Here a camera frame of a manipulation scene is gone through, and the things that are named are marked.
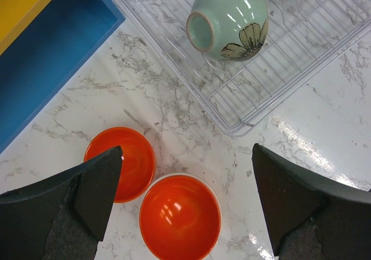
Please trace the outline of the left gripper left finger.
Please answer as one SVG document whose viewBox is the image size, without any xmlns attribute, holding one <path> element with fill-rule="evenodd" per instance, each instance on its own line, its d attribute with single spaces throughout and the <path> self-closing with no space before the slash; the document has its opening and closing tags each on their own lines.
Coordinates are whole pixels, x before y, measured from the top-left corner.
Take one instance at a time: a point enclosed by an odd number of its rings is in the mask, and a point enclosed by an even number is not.
<svg viewBox="0 0 371 260">
<path fill-rule="evenodd" d="M 113 147 L 47 179 L 1 194 L 1 259 L 94 259 L 121 174 Z"/>
</svg>

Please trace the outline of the orange bowl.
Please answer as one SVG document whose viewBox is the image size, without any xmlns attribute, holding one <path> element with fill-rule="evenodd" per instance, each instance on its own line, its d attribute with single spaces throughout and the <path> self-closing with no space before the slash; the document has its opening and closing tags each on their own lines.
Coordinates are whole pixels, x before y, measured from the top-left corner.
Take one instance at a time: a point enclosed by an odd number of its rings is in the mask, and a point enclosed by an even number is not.
<svg viewBox="0 0 371 260">
<path fill-rule="evenodd" d="M 192 174 L 158 178 L 140 207 L 141 236 L 158 259 L 205 259 L 218 241 L 221 224 L 215 191 Z"/>
<path fill-rule="evenodd" d="M 123 155 L 114 202 L 126 203 L 147 190 L 157 164 L 154 150 L 145 136 L 128 127 L 113 127 L 95 136 L 86 149 L 84 161 L 116 146 L 121 147 Z"/>
</svg>

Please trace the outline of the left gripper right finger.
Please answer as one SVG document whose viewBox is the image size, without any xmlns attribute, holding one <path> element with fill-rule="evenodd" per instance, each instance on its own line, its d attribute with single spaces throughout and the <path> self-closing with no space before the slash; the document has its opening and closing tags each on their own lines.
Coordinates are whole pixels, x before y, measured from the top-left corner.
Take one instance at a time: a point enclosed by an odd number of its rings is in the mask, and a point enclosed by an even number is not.
<svg viewBox="0 0 371 260">
<path fill-rule="evenodd" d="M 254 144 L 253 172 L 279 259 L 370 259 L 370 192 Z"/>
</svg>

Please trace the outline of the white wire dish rack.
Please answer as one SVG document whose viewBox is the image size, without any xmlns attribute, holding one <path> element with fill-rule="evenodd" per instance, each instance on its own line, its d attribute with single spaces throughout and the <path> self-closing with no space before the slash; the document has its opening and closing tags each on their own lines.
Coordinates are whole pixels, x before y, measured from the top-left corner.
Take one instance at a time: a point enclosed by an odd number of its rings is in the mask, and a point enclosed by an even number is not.
<svg viewBox="0 0 371 260">
<path fill-rule="evenodd" d="M 370 0 L 266 0 L 260 53 L 212 60 L 187 38 L 194 0 L 112 0 L 228 136 L 242 137 L 370 31 Z"/>
</svg>

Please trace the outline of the pale green ceramic bowl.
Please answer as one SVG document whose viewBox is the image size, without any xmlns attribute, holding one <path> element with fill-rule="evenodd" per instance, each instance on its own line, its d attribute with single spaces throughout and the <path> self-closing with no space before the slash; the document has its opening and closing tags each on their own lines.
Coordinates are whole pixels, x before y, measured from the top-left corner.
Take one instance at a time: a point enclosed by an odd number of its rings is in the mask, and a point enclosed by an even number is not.
<svg viewBox="0 0 371 260">
<path fill-rule="evenodd" d="M 247 61 L 264 46 L 268 26 L 265 0 L 195 0 L 186 31 L 213 60 Z"/>
</svg>

